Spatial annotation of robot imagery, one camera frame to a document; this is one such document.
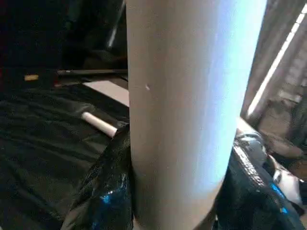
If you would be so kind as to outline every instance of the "black fabric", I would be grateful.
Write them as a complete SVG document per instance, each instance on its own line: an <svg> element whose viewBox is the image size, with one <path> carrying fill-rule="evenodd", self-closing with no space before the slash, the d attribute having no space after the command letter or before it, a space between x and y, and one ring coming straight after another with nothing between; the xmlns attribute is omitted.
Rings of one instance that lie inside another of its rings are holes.
<svg viewBox="0 0 307 230"><path fill-rule="evenodd" d="M111 141L82 112L123 127L128 109L83 85L0 95L0 226L55 230Z"/></svg>

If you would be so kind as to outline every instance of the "black plastic sheet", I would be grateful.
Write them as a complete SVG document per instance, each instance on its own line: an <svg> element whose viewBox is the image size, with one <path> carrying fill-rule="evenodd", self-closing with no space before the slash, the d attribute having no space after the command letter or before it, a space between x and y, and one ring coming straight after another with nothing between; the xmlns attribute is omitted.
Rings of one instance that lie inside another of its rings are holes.
<svg viewBox="0 0 307 230"><path fill-rule="evenodd" d="M90 169L61 230L131 230L129 127Z"/></svg>
<svg viewBox="0 0 307 230"><path fill-rule="evenodd" d="M298 214L258 160L255 149L237 138L218 197L222 230L303 230Z"/></svg>
<svg viewBox="0 0 307 230"><path fill-rule="evenodd" d="M117 128L128 109L83 85L0 94L0 227L56 230L111 139L81 112Z"/></svg>

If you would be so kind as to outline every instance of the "white plastic piece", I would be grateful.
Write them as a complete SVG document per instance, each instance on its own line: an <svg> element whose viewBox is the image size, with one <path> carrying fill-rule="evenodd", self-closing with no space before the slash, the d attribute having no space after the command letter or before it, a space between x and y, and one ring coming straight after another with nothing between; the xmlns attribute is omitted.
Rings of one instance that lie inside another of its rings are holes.
<svg viewBox="0 0 307 230"><path fill-rule="evenodd" d="M109 137L114 137L116 134L117 129L113 127L112 125L108 124L107 122L104 122L103 120L99 119L98 117L92 115L89 112L84 112L82 114L82 119L95 128L99 129L100 131L107 134Z"/></svg>

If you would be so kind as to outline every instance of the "shiny black plastic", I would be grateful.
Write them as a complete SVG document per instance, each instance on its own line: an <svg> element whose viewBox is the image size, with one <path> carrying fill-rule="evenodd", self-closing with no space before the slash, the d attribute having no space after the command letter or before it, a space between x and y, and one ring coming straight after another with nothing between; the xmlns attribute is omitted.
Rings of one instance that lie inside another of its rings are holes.
<svg viewBox="0 0 307 230"><path fill-rule="evenodd" d="M249 151L253 149L247 141L235 140L218 199L220 229L305 229L290 202Z"/></svg>
<svg viewBox="0 0 307 230"><path fill-rule="evenodd" d="M3 230L61 228L81 182L111 141L80 119L85 111L117 128L129 120L128 108L83 85L0 94Z"/></svg>
<svg viewBox="0 0 307 230"><path fill-rule="evenodd" d="M129 127L90 169L61 230L131 230Z"/></svg>

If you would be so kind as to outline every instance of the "white pvc pipe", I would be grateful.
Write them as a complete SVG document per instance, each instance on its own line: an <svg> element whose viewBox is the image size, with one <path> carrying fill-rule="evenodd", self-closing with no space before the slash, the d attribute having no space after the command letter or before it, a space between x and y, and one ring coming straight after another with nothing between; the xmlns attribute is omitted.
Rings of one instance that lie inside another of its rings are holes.
<svg viewBox="0 0 307 230"><path fill-rule="evenodd" d="M127 0L141 229L191 230L223 182L265 0Z"/></svg>
<svg viewBox="0 0 307 230"><path fill-rule="evenodd" d="M84 121L88 122L89 124L91 124L95 128L104 132L105 134L107 134L111 138L114 137L114 135L116 134L117 129L115 127L113 127L112 125L108 124L107 122L99 119L98 117L92 115L89 112L84 112L81 117Z"/></svg>

